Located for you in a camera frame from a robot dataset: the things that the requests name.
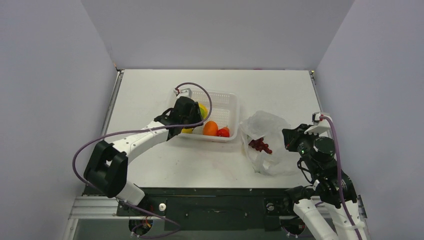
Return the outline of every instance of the white table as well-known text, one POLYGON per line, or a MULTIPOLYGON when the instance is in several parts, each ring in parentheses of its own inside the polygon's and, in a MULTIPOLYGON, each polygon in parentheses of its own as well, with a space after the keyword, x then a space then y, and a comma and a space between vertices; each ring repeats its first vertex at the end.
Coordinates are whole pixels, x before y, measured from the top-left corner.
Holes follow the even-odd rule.
MULTIPOLYGON (((263 110, 287 120, 292 128, 311 124, 320 106, 308 71, 126 69, 107 133, 141 129, 167 108, 171 89, 195 82, 206 89, 235 93, 240 120, 263 110)), ((114 141, 124 136, 110 137, 114 141)), ((287 161, 293 164, 298 156, 287 161)), ((255 173, 242 150, 240 132, 227 143, 174 137, 136 158, 128 178, 139 187, 291 188, 306 186, 301 171, 290 176, 255 173)))

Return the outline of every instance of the translucent bag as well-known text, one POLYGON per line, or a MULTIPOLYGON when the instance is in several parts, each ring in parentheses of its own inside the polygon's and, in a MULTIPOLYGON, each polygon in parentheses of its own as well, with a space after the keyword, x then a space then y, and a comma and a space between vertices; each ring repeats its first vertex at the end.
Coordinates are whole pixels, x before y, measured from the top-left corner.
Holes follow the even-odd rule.
POLYGON ((240 123, 241 139, 247 158, 253 163, 255 172, 263 175, 293 175, 297 169, 299 154, 285 149, 282 129, 291 126, 283 118, 265 111, 257 111, 240 123), (249 146, 251 140, 264 138, 272 154, 259 152, 249 146))

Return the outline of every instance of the orange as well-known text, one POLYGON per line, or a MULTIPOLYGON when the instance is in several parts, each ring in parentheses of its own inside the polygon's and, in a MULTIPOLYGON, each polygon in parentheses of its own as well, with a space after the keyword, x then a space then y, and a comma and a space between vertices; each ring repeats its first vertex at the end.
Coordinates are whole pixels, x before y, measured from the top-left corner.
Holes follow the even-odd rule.
POLYGON ((208 121, 203 127, 203 135, 216 136, 218 132, 218 124, 214 121, 208 121))

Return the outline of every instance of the basket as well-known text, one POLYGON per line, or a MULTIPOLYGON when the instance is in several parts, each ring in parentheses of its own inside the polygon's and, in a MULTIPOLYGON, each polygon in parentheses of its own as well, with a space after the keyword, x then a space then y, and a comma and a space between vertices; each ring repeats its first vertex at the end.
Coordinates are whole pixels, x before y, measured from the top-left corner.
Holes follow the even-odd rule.
MULTIPOLYGON (((196 88, 192 88, 191 92, 191 99, 203 104, 207 110, 210 111, 210 105, 206 94, 202 90, 196 88)), ((218 124, 219 129, 228 127, 230 131, 229 137, 203 135, 203 125, 196 127, 192 133, 180 133, 178 137, 213 142, 228 142, 235 139, 239 128, 239 98, 234 93, 229 92, 212 90, 207 90, 207 92, 212 99, 212 113, 206 122, 214 121, 218 124)), ((175 101, 175 94, 172 91, 171 96, 168 98, 168 106, 173 107, 175 105, 175 101)))

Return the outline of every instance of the gray wall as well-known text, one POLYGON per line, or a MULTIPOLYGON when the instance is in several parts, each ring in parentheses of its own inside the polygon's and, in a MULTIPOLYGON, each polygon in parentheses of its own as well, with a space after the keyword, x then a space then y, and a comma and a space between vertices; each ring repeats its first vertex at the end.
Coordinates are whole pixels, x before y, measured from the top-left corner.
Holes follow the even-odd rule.
POLYGON ((79 0, 1 1, 1 239, 62 238, 83 187, 71 159, 100 134, 115 77, 79 0))
POLYGON ((423 239, 423 10, 356 0, 316 69, 374 240, 423 239))
POLYGON ((81 0, 122 69, 318 66, 354 0, 81 0))

